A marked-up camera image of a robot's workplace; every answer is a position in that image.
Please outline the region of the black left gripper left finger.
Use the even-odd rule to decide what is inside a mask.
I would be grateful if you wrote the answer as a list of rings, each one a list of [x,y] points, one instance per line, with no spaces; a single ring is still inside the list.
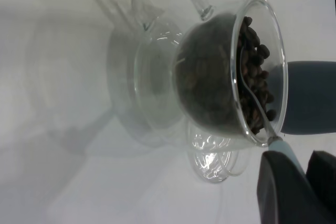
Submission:
[[[318,198],[306,172],[283,153],[262,154],[257,185],[261,223],[335,223],[335,208]]]

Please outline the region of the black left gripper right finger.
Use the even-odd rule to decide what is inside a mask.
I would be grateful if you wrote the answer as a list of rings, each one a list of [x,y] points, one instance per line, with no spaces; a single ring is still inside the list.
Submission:
[[[327,208],[335,208],[335,156],[325,151],[313,151],[306,177]]]

